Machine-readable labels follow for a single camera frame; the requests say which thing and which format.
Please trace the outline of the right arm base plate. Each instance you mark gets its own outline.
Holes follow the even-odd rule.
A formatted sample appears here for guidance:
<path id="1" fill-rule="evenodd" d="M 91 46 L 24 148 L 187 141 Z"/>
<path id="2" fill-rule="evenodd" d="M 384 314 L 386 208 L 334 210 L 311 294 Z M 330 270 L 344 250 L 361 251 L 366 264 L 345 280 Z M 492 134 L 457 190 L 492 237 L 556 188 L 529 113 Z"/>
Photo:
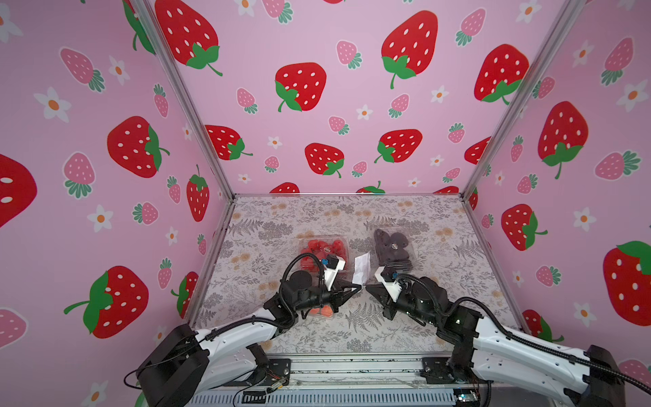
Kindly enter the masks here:
<path id="1" fill-rule="evenodd" d="M 427 384 L 487 384 L 488 381 L 479 378 L 472 368 L 472 357 L 476 351 L 452 353 L 450 356 L 424 357 L 419 375 L 425 378 Z"/>

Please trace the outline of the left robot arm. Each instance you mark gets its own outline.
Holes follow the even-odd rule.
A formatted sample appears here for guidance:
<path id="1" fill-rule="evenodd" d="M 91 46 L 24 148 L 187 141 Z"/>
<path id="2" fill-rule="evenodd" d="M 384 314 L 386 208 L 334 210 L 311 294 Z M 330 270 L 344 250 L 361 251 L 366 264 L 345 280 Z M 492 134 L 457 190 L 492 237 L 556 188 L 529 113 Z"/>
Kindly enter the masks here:
<path id="1" fill-rule="evenodd" d="M 307 257 L 318 278 L 293 269 L 303 259 L 298 255 L 283 272 L 274 296 L 252 315 L 210 329 L 182 324 L 172 330 L 132 373 L 137 379 L 133 387 L 142 392 L 145 404 L 184 406 L 198 393 L 252 374 L 265 376 L 269 362 L 260 347 L 263 342 L 289 331 L 313 309 L 328 306 L 338 312 L 361 290 L 361 285 L 338 277 L 343 258 Z"/>

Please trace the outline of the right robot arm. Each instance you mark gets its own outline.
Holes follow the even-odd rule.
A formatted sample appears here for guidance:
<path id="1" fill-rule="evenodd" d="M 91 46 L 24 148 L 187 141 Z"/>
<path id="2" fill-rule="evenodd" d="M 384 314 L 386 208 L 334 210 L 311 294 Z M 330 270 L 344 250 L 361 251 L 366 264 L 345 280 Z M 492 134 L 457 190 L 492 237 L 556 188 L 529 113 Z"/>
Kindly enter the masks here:
<path id="1" fill-rule="evenodd" d="M 612 354 L 596 345 L 586 350 L 554 344 L 503 326 L 481 301 L 450 301 L 427 277 L 383 275 L 366 288 L 386 319 L 403 313 L 452 344 L 452 375 L 475 376 L 538 393 L 566 406 L 624 406 L 625 386 L 649 393 L 649 385 L 623 373 Z"/>

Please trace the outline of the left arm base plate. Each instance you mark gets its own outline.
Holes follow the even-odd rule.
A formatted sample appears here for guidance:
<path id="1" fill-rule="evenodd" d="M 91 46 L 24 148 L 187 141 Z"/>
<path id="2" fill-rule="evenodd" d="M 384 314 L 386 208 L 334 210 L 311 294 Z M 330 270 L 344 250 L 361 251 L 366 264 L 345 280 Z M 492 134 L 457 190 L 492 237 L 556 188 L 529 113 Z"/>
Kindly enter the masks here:
<path id="1" fill-rule="evenodd" d="M 291 376 L 292 360 L 270 358 L 260 344 L 253 344 L 243 352 L 251 367 L 245 366 L 241 375 L 224 383 L 225 387 L 243 388 L 245 386 L 267 386 L 278 389 L 288 385 Z"/>

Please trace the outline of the white sticker sheet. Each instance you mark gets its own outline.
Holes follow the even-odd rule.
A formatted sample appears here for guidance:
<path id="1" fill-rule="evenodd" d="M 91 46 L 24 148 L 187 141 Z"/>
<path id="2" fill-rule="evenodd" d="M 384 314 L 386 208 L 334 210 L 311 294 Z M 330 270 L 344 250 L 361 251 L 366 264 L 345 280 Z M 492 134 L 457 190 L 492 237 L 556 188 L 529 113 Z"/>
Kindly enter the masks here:
<path id="1" fill-rule="evenodd" d="M 354 259 L 354 274 L 352 283 L 366 285 L 371 274 L 371 254 L 365 253 Z"/>

